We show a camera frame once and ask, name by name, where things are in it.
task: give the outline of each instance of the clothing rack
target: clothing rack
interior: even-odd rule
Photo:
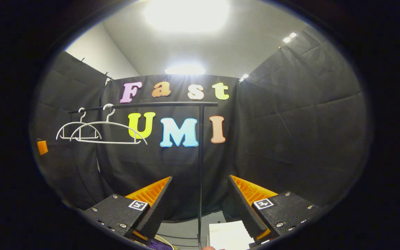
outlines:
[[[217,107],[219,103],[217,102],[205,102],[205,101],[172,101],[172,102],[145,102],[145,103],[129,103],[129,104],[119,104],[113,105],[110,109],[126,109],[133,107],[164,107],[164,106],[198,106],[199,107],[199,157],[198,157],[198,173],[199,173],[199,185],[200,185],[200,200],[198,207],[198,234],[197,241],[199,245],[199,249],[202,249],[201,246],[201,214],[202,214],[202,183],[203,183],[203,124],[205,121],[205,107]],[[103,110],[103,106],[89,108],[89,109],[80,109],[75,111],[70,111],[69,114],[75,114],[79,112],[86,111],[99,111]]]

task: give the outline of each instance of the pink letter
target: pink letter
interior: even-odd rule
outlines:
[[[128,103],[132,101],[132,97],[137,94],[138,88],[141,88],[143,83],[139,82],[132,82],[132,83],[125,83],[124,84],[124,92],[123,98],[119,100],[120,103]]]

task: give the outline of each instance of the white clothes hanger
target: white clothes hanger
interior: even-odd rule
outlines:
[[[84,108],[80,108],[80,109],[78,109],[78,113],[79,112],[81,112],[82,110],[83,110]],[[83,117],[85,117],[86,116],[86,112],[84,112],[84,114],[81,116],[81,118],[80,118],[80,121],[79,122],[70,122],[70,123],[66,123],[66,124],[64,124],[64,126],[62,126],[61,128],[60,128],[60,130],[58,130],[58,133],[57,133],[57,137],[55,138],[56,140],[58,139],[58,135],[60,134],[60,131],[62,130],[62,135],[60,135],[60,138],[61,139],[71,139],[71,137],[65,137],[65,135],[64,135],[64,127],[65,126],[67,126],[67,125],[71,125],[71,124],[87,124],[87,123],[84,123],[83,122]],[[100,139],[101,139],[101,134],[99,133],[99,131],[94,127],[94,126],[90,126],[91,128],[93,128],[94,130],[95,130],[95,132],[94,132],[94,137],[81,137],[81,129],[79,130],[80,131],[80,139],[98,139],[98,136],[100,136]]]
[[[113,106],[113,104],[108,103],[108,104],[106,104],[106,105],[103,106],[103,110],[106,110],[107,107],[111,108],[112,106]],[[84,124],[84,125],[81,125],[81,126],[78,127],[75,131],[73,131],[72,135],[70,136],[70,140],[69,140],[69,141],[72,141],[72,139],[75,139],[75,140],[77,140],[77,141],[83,141],[83,142],[89,142],[89,143],[104,143],[104,144],[139,144],[141,141],[137,141],[137,136],[136,136],[136,135],[138,134],[138,135],[140,136],[139,139],[143,139],[143,141],[145,142],[145,144],[146,144],[146,145],[148,144],[148,143],[146,142],[146,140],[144,139],[144,137],[143,137],[140,133],[138,133],[138,131],[136,131],[135,129],[130,128],[130,127],[128,127],[128,126],[126,126],[126,125],[123,125],[123,124],[121,124],[121,123],[109,122],[109,117],[110,117],[111,115],[113,115],[114,113],[115,113],[115,109],[113,109],[112,112],[110,112],[110,114],[108,114],[108,116],[106,117],[106,121],[105,121],[105,122],[89,122],[89,123],[86,123],[86,124]],[[117,126],[121,126],[121,127],[124,127],[124,128],[128,128],[128,129],[134,131],[134,142],[121,142],[121,141],[89,141],[89,140],[82,140],[83,138],[78,138],[78,137],[76,138],[76,137],[73,137],[73,135],[76,133],[76,131],[81,130],[81,128],[86,127],[86,126],[92,126],[92,124],[111,124],[111,125],[117,125]]]

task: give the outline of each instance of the rack pole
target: rack pole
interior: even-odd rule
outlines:
[[[202,209],[202,183],[203,183],[203,123],[205,121],[205,107],[203,105],[199,106],[200,114],[199,114],[199,159],[198,159],[198,174],[199,174],[199,214],[198,214],[198,244],[199,249],[202,249],[201,246],[201,209]]]

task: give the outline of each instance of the black fabric backdrop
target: black fabric backdrop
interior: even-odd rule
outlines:
[[[218,102],[217,107],[205,107],[204,123],[204,168],[203,168],[203,208],[205,212],[220,209],[219,205],[226,196],[226,176],[235,172],[235,149],[238,132],[238,123],[233,120],[236,102],[237,79],[224,76],[184,76],[184,75],[152,75],[125,78],[109,82],[101,97],[100,106],[107,103],[120,104],[123,96],[124,83],[139,82],[143,87],[138,89],[131,103],[141,102],[169,102],[169,101],[197,101],[188,97],[188,86],[199,84],[203,86],[205,97],[198,101]],[[151,95],[154,85],[168,81],[170,83],[170,95],[153,97]],[[225,94],[227,100],[219,100],[215,95],[213,84],[222,82],[228,86]],[[115,193],[128,195],[146,185],[158,180],[173,176],[171,190],[168,190],[170,202],[166,219],[184,220],[197,216],[199,201],[199,181],[197,171],[198,146],[184,147],[182,144],[172,147],[160,147],[163,138],[163,124],[160,119],[171,117],[178,127],[181,127],[186,118],[199,119],[198,107],[145,107],[116,109],[109,118],[111,122],[128,125],[131,113],[140,113],[138,131],[145,127],[145,112],[155,112],[153,118],[152,133],[146,138],[148,145],[140,144],[98,144],[97,157],[100,170]],[[103,111],[99,120],[106,120],[109,111]],[[223,135],[224,143],[214,144],[212,123],[209,117],[219,115],[224,117]],[[195,125],[195,136],[198,140],[199,123]],[[107,141],[132,141],[126,128],[113,125],[100,126],[100,132],[105,135]]]
[[[171,205],[165,219],[197,216],[198,147],[174,144],[163,148],[159,144],[163,135],[160,119],[172,117],[180,127],[186,118],[198,119],[198,107],[116,109],[110,121],[125,125],[129,114],[140,113],[139,131],[144,130],[144,113],[156,113],[152,133],[146,138],[148,145],[55,141],[56,131],[69,121],[68,110],[117,105],[124,83],[143,83],[132,103],[195,101],[187,96],[191,84],[203,86],[205,97],[200,101],[219,103],[205,108],[205,214],[222,209],[227,220],[238,219],[227,196],[229,174],[274,192],[292,191],[319,206],[331,205],[356,180],[368,155],[371,138],[366,133],[366,105],[359,81],[335,46],[311,27],[274,52],[242,83],[223,76],[154,75],[119,79],[104,87],[101,73],[64,55],[43,85],[35,129],[42,131],[39,138],[51,142],[49,153],[42,156],[43,172],[81,209],[112,192],[127,195],[171,175]],[[171,84],[171,94],[155,98],[153,87],[161,81]],[[225,91],[229,99],[216,98],[211,86],[218,82],[229,87]],[[88,112],[83,122],[105,120],[107,114]],[[224,117],[224,143],[211,143],[209,117],[213,115]],[[96,126],[103,140],[132,141],[126,128]]]
[[[63,198],[81,209],[102,201],[112,190],[98,172],[94,144],[55,140],[55,136],[64,124],[79,122],[81,115],[71,116],[69,111],[99,104],[105,82],[102,73],[62,52],[38,86],[32,129],[37,138],[47,142],[49,149],[39,157],[40,170]],[[87,112],[83,122],[96,118],[97,113]],[[76,128],[67,126],[65,136],[69,137]],[[93,136],[89,128],[82,132],[83,136]]]

